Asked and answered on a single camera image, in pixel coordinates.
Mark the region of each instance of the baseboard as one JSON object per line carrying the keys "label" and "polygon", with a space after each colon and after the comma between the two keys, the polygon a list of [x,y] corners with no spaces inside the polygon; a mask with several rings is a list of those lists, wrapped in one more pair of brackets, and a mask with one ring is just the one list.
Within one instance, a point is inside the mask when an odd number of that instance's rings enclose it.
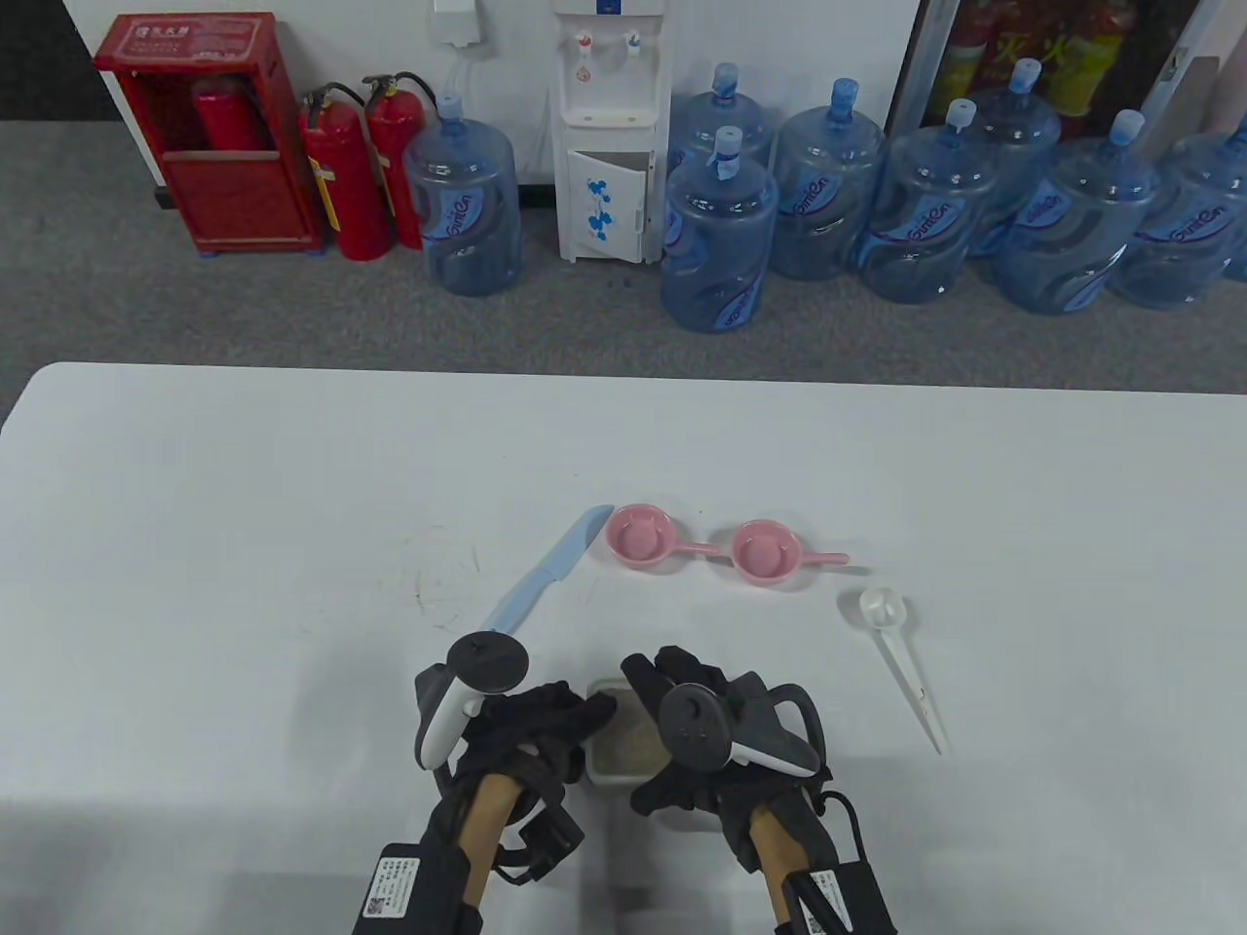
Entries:
{"label": "baseboard", "polygon": [[[173,197],[168,193],[166,186],[156,186],[152,194],[156,196],[156,203],[160,204],[165,211],[175,211],[177,206],[173,203]],[[521,208],[552,208],[555,206],[554,186],[552,185],[521,185],[520,186],[520,207]]]}

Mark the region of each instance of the red cabinet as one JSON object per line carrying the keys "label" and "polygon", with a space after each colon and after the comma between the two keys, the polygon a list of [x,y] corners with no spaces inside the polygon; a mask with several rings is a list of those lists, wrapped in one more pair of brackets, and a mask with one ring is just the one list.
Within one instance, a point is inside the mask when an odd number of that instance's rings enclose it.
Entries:
{"label": "red cabinet", "polygon": [[[324,247],[272,14],[118,16],[95,64],[116,75],[201,252]],[[212,142],[231,138],[247,148]]]}

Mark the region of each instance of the white water dispenser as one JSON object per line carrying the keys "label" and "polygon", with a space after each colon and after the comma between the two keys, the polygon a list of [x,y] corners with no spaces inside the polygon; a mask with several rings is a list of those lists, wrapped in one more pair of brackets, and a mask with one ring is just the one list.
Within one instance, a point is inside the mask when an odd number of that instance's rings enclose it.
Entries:
{"label": "white water dispenser", "polygon": [[559,251],[662,258],[673,25],[666,0],[551,0]]}

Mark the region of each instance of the fire extinguisher hose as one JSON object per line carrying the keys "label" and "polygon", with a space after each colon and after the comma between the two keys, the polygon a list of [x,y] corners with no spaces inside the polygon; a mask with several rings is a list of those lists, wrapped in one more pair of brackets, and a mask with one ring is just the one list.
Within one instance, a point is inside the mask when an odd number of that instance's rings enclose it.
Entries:
{"label": "fire extinguisher hose", "polygon": [[320,122],[320,111],[324,110],[324,102],[329,97],[330,91],[342,91],[344,95],[350,97],[355,103],[359,105],[360,110],[365,108],[368,105],[364,103],[364,98],[358,94],[352,91],[345,85],[338,81],[330,81],[327,85],[320,85],[320,87],[308,91],[303,96],[303,103],[308,108],[308,130],[315,130],[317,123]]}
{"label": "fire extinguisher hose", "polygon": [[372,113],[377,108],[377,105],[380,103],[382,98],[385,97],[389,90],[394,87],[394,85],[397,85],[402,79],[407,79],[408,81],[414,81],[416,85],[419,85],[420,90],[424,91],[424,94],[428,96],[429,106],[433,107],[433,112],[438,113],[438,96],[433,92],[433,87],[429,86],[429,82],[425,81],[419,75],[416,75],[414,71],[399,71],[395,72],[394,75],[369,75],[368,77],[365,77],[364,84],[373,86],[373,95],[372,97],[368,98],[368,106],[365,107],[365,111],[368,113]]}

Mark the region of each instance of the black glove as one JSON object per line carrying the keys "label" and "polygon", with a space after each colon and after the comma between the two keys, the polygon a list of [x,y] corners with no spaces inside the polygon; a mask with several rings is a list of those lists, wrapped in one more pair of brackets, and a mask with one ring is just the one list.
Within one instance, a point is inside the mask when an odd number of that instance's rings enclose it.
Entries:
{"label": "black glove", "polygon": [[[665,646],[655,661],[641,654],[628,656],[620,668],[655,723],[662,698],[675,686],[696,682],[720,697],[728,698],[728,679],[713,666],[678,646]],[[822,738],[809,738],[822,749]],[[701,809],[718,815],[723,837],[741,865],[753,873],[758,869],[758,853],[749,837],[753,812],[759,805],[776,817],[784,830],[809,858],[811,866],[828,868],[838,861],[835,845],[819,822],[826,804],[818,797],[832,774],[824,762],[818,772],[801,779],[749,763],[728,763],[717,773],[701,773],[672,760],[653,779],[632,792],[632,809],[650,815],[661,808]]]}
{"label": "black glove", "polygon": [[562,802],[564,784],[575,783],[585,770],[581,744],[615,714],[615,699],[599,692],[587,701],[566,682],[551,682],[520,694],[488,696],[480,713],[468,722],[468,749],[455,764],[436,770],[441,803],[434,809],[425,833],[451,843],[490,773],[509,775],[524,788],[509,824],[527,815],[539,802],[547,808]]}

